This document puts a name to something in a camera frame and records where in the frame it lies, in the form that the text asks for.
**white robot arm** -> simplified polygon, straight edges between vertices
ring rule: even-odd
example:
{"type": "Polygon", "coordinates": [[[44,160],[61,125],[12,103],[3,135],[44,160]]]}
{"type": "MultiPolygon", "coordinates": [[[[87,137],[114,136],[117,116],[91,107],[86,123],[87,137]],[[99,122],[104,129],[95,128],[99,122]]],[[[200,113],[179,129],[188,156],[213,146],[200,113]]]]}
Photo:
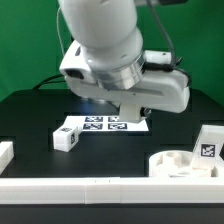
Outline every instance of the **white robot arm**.
{"type": "Polygon", "coordinates": [[[145,69],[147,63],[171,63],[170,53],[142,50],[136,5],[145,1],[59,0],[59,4],[75,38],[60,71],[75,94],[113,102],[120,106],[120,120],[132,122],[141,119],[141,108],[185,110],[188,77],[175,69],[145,69]]]}

